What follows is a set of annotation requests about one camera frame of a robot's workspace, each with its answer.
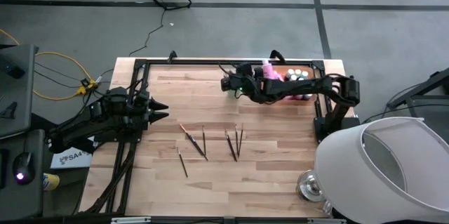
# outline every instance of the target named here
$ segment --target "lamp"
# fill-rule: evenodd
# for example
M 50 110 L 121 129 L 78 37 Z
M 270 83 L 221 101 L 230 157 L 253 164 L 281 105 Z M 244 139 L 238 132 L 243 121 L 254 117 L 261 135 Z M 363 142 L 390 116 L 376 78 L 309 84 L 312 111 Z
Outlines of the lamp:
M 393 117 L 330 134 L 297 191 L 358 223 L 449 223 L 449 145 L 423 119 Z

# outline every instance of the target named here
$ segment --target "wooden table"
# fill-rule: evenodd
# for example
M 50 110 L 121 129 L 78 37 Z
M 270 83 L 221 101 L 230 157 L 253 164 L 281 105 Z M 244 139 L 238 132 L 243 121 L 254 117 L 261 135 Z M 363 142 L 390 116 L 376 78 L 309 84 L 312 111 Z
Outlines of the wooden table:
M 134 60 L 117 59 L 110 88 L 130 84 Z M 344 74 L 341 60 L 324 60 L 324 63 L 326 74 Z M 316 114 L 313 102 L 259 105 L 245 96 L 237 100 L 233 94 L 221 91 L 222 76 L 217 65 L 152 66 L 150 95 L 170 106 L 170 116 L 152 124 L 142 136 L 135 156 L 126 214 L 323 216 L 295 192 L 299 175 L 314 167 L 316 141 L 312 121 Z M 179 123 L 184 124 L 201 148 L 201 126 L 204 125 L 209 162 L 187 140 Z M 235 124 L 238 128 L 244 124 L 238 162 L 233 160 L 224 137 L 227 129 L 235 149 Z M 188 178 L 176 147 L 184 158 Z M 91 206 L 111 180 L 116 149 L 116 143 L 107 143 L 95 151 L 80 211 Z

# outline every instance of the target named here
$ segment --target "gray floor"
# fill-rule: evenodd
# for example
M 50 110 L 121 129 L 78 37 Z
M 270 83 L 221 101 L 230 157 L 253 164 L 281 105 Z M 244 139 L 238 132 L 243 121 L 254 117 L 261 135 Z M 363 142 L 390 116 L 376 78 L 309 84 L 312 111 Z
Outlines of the gray floor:
M 151 1 L 151 0 L 103 0 Z M 200 3 L 312 4 L 314 0 L 193 0 Z M 449 0 L 321 0 L 323 4 L 449 5 Z M 76 58 L 97 77 L 115 59 L 141 47 L 146 33 L 159 25 L 160 8 L 0 6 L 0 28 L 41 51 Z M 361 82 L 361 119 L 381 112 L 397 91 L 424 81 L 449 66 L 448 11 L 323 11 L 332 58 L 343 59 L 347 74 Z M 267 57 L 276 49 L 287 58 L 323 58 L 315 10 L 286 8 L 191 8 L 167 12 L 164 28 L 136 56 Z M 11 41 L 0 35 L 0 43 Z M 54 56 L 36 59 L 76 77 L 82 72 Z M 61 79 L 37 66 L 50 77 Z M 61 79 L 66 84 L 76 84 Z M 65 96 L 66 89 L 36 77 L 35 88 Z M 33 111 L 62 122 L 80 108 L 81 99 L 53 102 L 33 99 Z M 71 212 L 76 193 L 57 214 Z

